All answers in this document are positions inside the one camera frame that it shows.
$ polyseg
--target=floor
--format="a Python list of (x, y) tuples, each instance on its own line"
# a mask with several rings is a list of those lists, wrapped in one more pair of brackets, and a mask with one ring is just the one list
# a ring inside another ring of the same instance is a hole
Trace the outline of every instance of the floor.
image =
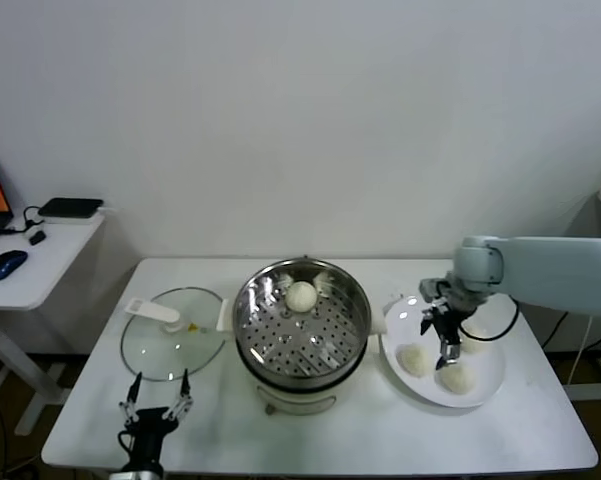
[[(38, 364), (47, 368), (47, 361), (36, 359)], [(71, 387), (78, 378), (84, 365), (84, 359), (74, 359), (68, 363), (60, 384), (63, 387)], [(558, 377), (564, 382), (571, 368), (570, 360), (553, 361), (554, 369)], [(574, 383), (601, 381), (601, 372), (593, 362), (583, 361), (576, 371)], [(0, 409), (2, 410), (8, 432), (13, 432), (21, 413), (24, 411), (32, 396), (31, 389), (25, 385), (14, 374), (10, 373), (5, 383), (0, 388)], [(17, 437), (10, 433), (8, 458), (11, 465), (17, 465), (22, 460), (27, 460), (40, 453), (45, 439), (49, 435), (55, 419), (61, 407), (47, 407), (41, 420), (38, 422), (33, 433), (27, 437)], [(512, 478), (518, 480), (529, 480), (542, 478), (543, 480), (601, 480), (601, 402), (582, 402), (576, 404), (576, 410), (591, 436), (598, 453), (600, 463), (597, 468), (587, 472), (556, 473), (541, 476), (514, 476), (514, 477), (489, 477), (492, 480), (501, 478)], [(2, 441), (0, 429), (0, 469), (2, 467)], [(84, 471), (72, 471), (66, 469), (52, 468), (45, 465), (40, 458), (33, 462), (39, 471), (39, 480), (91, 480), (91, 475)], [(35, 480), (31, 475), (21, 475), (17, 478)], [(184, 479), (183, 476), (170, 476), (170, 479)]]

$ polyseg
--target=stainless steel steamer basket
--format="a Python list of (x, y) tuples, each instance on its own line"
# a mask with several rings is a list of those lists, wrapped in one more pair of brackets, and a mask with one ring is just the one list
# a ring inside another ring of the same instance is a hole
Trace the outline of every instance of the stainless steel steamer basket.
[[(289, 310), (292, 282), (313, 283), (316, 306)], [(371, 331), (369, 300), (343, 269), (321, 260), (295, 258), (263, 268), (240, 289), (233, 307), (238, 352), (251, 373), (294, 393), (324, 390), (344, 380), (364, 355)]]

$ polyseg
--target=small side table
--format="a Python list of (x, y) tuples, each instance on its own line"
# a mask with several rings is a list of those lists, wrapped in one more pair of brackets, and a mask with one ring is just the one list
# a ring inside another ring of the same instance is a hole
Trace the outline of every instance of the small side table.
[[(45, 224), (47, 239), (31, 246), (22, 235), (0, 237), (0, 254), (9, 250), (29, 252), (27, 261), (0, 281), (0, 310), (37, 309), (58, 284), (64, 273), (102, 224), (97, 214), (86, 225)], [(12, 370), (35, 390), (35, 395), (16, 426), (16, 435), (28, 435), (46, 405), (62, 405), (69, 390), (56, 383), (65, 365), (54, 363), (48, 372), (41, 370), (0, 328), (0, 384)]]

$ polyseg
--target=black power bank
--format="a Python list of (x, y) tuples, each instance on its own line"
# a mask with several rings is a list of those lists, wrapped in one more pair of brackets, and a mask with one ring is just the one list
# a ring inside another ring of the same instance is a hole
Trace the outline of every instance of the black power bank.
[(102, 200), (93, 198), (52, 198), (38, 211), (45, 220), (58, 219), (89, 219), (102, 206)]

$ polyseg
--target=steamed bun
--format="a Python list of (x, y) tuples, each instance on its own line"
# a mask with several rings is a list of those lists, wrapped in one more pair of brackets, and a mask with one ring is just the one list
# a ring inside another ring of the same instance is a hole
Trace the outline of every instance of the steamed bun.
[(288, 289), (284, 302), (290, 310), (304, 313), (311, 310), (318, 300), (316, 289), (308, 282), (296, 282)]
[[(487, 336), (485, 331), (483, 329), (481, 329), (480, 327), (477, 327), (476, 325), (473, 325), (470, 323), (470, 324), (465, 324), (462, 326), (468, 333), (470, 333), (474, 337), (485, 338)], [(482, 352), (482, 351), (486, 350), (487, 347), (489, 346), (488, 343), (480, 342), (478, 340), (473, 340), (473, 339), (467, 337), (462, 332), (460, 332), (460, 338), (462, 339), (462, 344), (460, 345), (460, 348), (462, 349), (463, 352), (478, 353), (478, 352)]]
[(454, 363), (443, 367), (439, 375), (442, 385), (450, 392), (458, 395), (465, 395), (476, 386), (473, 371), (461, 363)]
[(414, 377), (422, 378), (433, 372), (433, 360), (422, 345), (412, 343), (402, 347), (396, 356), (400, 366)]

